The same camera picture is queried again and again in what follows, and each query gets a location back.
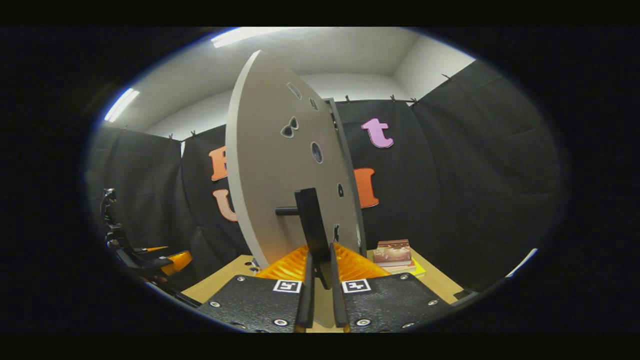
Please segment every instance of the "orange ribbed part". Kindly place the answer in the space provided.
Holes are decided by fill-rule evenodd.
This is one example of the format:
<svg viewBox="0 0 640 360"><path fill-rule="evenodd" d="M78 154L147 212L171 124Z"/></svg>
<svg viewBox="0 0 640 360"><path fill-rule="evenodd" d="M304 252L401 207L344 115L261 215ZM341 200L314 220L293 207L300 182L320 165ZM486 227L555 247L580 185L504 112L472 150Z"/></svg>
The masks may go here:
<svg viewBox="0 0 640 360"><path fill-rule="evenodd" d="M374 277L391 275L390 272L355 251L337 243L333 243L333 248L338 262L340 281L373 279Z"/></svg>
<svg viewBox="0 0 640 360"><path fill-rule="evenodd" d="M340 281L372 279L391 275L390 272L382 269L357 252L342 247L337 243L333 243L333 248L338 262ZM296 249L259 272L256 277L261 279L304 281L307 252L307 246Z"/></svg>
<svg viewBox="0 0 640 360"><path fill-rule="evenodd" d="M304 281L308 249L308 246L304 246L294 250L289 255L259 272L256 277L262 279Z"/></svg>

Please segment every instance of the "black curtain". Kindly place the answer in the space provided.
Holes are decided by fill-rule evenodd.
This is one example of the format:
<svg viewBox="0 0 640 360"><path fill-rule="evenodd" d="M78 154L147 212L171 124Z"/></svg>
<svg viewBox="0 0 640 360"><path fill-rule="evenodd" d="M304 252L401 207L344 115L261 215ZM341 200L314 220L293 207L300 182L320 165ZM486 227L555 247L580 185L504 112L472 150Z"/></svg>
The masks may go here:
<svg viewBox="0 0 640 360"><path fill-rule="evenodd" d="M561 200L554 138L510 81L475 61L412 106L440 183L435 266L475 291L507 275L552 225Z"/></svg>
<svg viewBox="0 0 640 360"><path fill-rule="evenodd" d="M216 190L229 189L226 177L212 181L213 165L209 157L211 151L225 146L226 128L215 127L188 138L182 154L182 178L189 206L188 216L196 226L191 238L191 248L199 279L213 274L239 255L251 255L239 224L222 216L213 196ZM227 199L233 211L231 194L227 195Z"/></svg>
<svg viewBox="0 0 640 360"><path fill-rule="evenodd" d="M353 168L372 168L378 205L362 209L367 249L379 241L409 239L411 246L429 259L438 216L438 178L424 133L415 115L401 101L336 103L343 123ZM376 147L362 124L378 119L386 124L387 148Z"/></svg>
<svg viewBox="0 0 640 360"><path fill-rule="evenodd" d="M101 126L88 151L85 184L98 232L104 231L99 208L104 188L116 190L115 219L134 247L191 249L193 225L180 174L180 142ZM192 266L170 277L178 289L193 283Z"/></svg>

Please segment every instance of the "fluorescent light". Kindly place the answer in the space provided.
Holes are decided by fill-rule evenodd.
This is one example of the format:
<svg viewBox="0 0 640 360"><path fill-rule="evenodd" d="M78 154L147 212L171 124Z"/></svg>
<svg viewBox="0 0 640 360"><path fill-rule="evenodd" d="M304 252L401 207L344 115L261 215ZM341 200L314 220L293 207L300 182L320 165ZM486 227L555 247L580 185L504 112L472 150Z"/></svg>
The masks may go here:
<svg viewBox="0 0 640 360"><path fill-rule="evenodd" d="M277 31L282 31L282 30L289 30L289 29L302 29L305 28L305 26L298 26L298 27L258 27L258 28L248 28L248 27L244 27L244 28L236 28L230 31L227 31L226 33L222 34L222 35L218 35L216 37L214 37L213 39L211 39L211 41L213 42L213 46L215 47L223 47L225 45L229 45L229 44L233 44L234 42L238 42L240 40L244 40L247 38L251 38L251 37L256 37L258 35L264 35L264 34L269 34L269 33L275 33Z"/></svg>
<svg viewBox="0 0 640 360"><path fill-rule="evenodd" d="M122 94L122 96L120 96L116 103L111 107L111 109L109 109L109 112L107 112L107 116L104 117L104 120L107 120L108 122L114 122L124 111L127 105L129 105L133 101L133 99L138 96L138 94L140 94L140 92L133 90L132 88L129 88L127 91L125 91L124 94Z"/></svg>
<svg viewBox="0 0 640 360"><path fill-rule="evenodd" d="M537 250L537 249L532 249L532 250L529 252L529 255L525 256L524 260L522 260L522 261L520 262L520 264L518 264L518 266L516 266L516 268L515 268L515 269L513 269L510 273L508 273L508 274L507 274L507 276L505 276L505 277L513 277L513 274L515 274L515 273L516 273L516 271L518 271L518 269L519 269L519 268L521 268L521 267L522 267L522 265L524 265L524 263L526 263L526 262L527 262L527 260L529 260L529 259L531 258L531 256L533 256L536 252L538 252L538 250Z"/></svg>

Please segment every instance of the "stack of books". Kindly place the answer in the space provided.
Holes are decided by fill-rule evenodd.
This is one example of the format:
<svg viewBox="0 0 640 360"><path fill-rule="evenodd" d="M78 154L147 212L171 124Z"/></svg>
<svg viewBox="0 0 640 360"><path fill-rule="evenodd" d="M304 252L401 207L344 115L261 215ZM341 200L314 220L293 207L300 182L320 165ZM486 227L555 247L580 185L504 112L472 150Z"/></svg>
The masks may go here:
<svg viewBox="0 0 640 360"><path fill-rule="evenodd" d="M408 272L419 277L425 273L411 255L409 239L379 241L378 248L373 250L373 262L391 274Z"/></svg>

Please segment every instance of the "table surface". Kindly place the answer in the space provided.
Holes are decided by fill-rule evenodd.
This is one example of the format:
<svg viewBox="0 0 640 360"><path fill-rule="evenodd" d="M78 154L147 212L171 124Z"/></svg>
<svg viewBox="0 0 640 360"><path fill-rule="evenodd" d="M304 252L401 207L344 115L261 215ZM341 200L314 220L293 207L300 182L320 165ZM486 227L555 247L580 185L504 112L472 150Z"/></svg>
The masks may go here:
<svg viewBox="0 0 640 360"><path fill-rule="evenodd" d="M452 304L457 299L454 294L461 292L463 289L460 285L456 284L448 276L443 274L439 269L433 266L420 254L411 250L413 258L425 269L425 274L418 277L425 286L431 291L436 293L439 297L445 300L447 303ZM373 259L373 250L367 251L367 257ZM235 260L227 264L222 269L211 274L206 279L193 285L192 287L184 290L182 293L188 297L199 301L206 302L215 293L217 293L222 287L235 275L253 276L255 272L249 270L253 265L251 261L253 256L240 255ZM307 329L307 332L343 332L342 328L337 327L323 327L322 325L314 322L314 326L311 329Z"/></svg>

